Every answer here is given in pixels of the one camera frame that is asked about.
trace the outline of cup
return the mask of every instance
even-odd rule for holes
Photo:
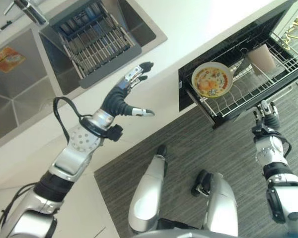
[[[276,68],[276,64],[266,44],[247,53],[247,56],[256,75],[261,75],[262,72],[268,73]]]

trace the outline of stainless steel sink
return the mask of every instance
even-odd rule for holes
[[[136,57],[145,54],[167,39],[163,32],[141,9],[136,1],[104,0],[102,3],[105,9],[113,15],[121,26],[123,26],[127,35],[136,42],[141,49],[139,52],[137,52],[137,49],[134,49],[133,52],[129,50],[122,52],[119,56],[109,59],[109,64],[100,65],[98,68],[93,69],[92,72],[88,72],[88,75],[85,71],[81,70],[82,74],[86,74],[86,77],[83,78],[80,74],[80,70],[78,70],[79,64],[74,67],[71,59],[68,57],[68,55],[71,56],[71,54],[64,50],[64,45],[62,44],[59,36],[60,31],[58,31],[56,26],[61,25],[64,22],[64,19],[68,16],[72,17],[73,11],[93,2],[97,2],[97,0],[80,0],[74,3],[52,18],[50,20],[50,25],[40,31],[45,51],[53,68],[61,92],[64,95],[74,91],[79,86],[88,88],[92,84],[113,73],[115,70],[131,60],[134,60]],[[89,51],[92,52],[93,48],[87,48],[86,53],[89,54]],[[90,56],[89,59],[90,61],[94,60],[92,56]]]
[[[52,18],[62,19],[72,14],[78,5],[88,2],[90,0],[78,0]],[[120,60],[119,64],[102,65],[101,68],[107,67],[103,73],[96,70],[89,75],[92,79],[101,75],[98,80],[167,39],[135,0],[104,0],[103,4],[141,50],[139,55]],[[82,79],[52,24],[43,29],[30,26],[2,42],[0,50],[6,46],[25,56],[26,60],[9,73],[0,72],[0,146],[51,113],[55,96],[74,98],[85,91],[80,87]]]
[[[8,73],[0,71],[0,138],[38,114],[55,97],[31,30],[7,44],[25,57]]]

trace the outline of dishwasher rack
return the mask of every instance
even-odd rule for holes
[[[141,53],[139,44],[100,0],[88,1],[52,24],[83,88],[88,88]]]
[[[268,92],[276,84],[298,70],[298,52],[291,47],[286,51],[279,44],[281,42],[282,40],[272,32],[269,38],[262,37],[260,34],[249,36],[241,41],[236,41],[233,47],[219,51],[213,58],[208,60],[221,62],[229,66],[231,73],[234,74],[243,63],[246,52],[266,44],[277,66],[272,72],[264,73],[255,64],[249,65],[233,78],[233,86],[230,91],[218,98],[201,97],[195,91],[191,84],[192,71],[189,71],[190,73],[186,75],[179,74],[179,77],[184,79],[186,92],[208,114],[214,128],[239,115],[241,111],[254,106],[259,102],[259,96],[263,98],[263,93]],[[194,67],[201,63],[195,61]],[[255,75],[254,67],[262,74]]]

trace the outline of plate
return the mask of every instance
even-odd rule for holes
[[[195,91],[202,97],[217,98],[231,89],[233,76],[224,64],[208,62],[194,70],[191,83]]]

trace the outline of metal drying rack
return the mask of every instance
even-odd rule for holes
[[[251,39],[246,38],[240,42],[236,42],[233,47],[220,52],[219,55],[210,60],[220,62],[229,61],[229,59],[224,58],[229,58],[231,54],[236,54],[236,50],[238,50],[241,55],[244,55],[245,52],[241,52],[242,49],[245,49],[241,48],[243,44],[256,40],[256,46],[267,45],[277,66],[273,72],[264,73],[255,64],[252,64],[253,66],[249,65],[233,78],[231,90],[218,98],[205,98],[195,93],[195,99],[199,99],[203,108],[208,111],[210,116],[217,119],[224,119],[227,115],[232,114],[232,112],[238,110],[256,96],[267,91],[298,69],[298,52],[290,47],[285,54],[285,50],[277,43],[277,41],[281,42],[281,39],[274,33],[271,33],[271,37],[273,37],[274,40],[272,40],[272,38],[261,39],[260,35],[252,37]],[[242,61],[243,57],[229,67],[232,74],[238,69]],[[253,67],[256,67],[262,74],[256,76]],[[186,79],[191,86],[191,89],[187,90],[187,92],[190,97],[196,101],[192,96],[192,89],[194,90],[194,88],[191,84],[191,76],[187,75]]]
[[[63,20],[57,30],[81,79],[136,45],[101,1]]]

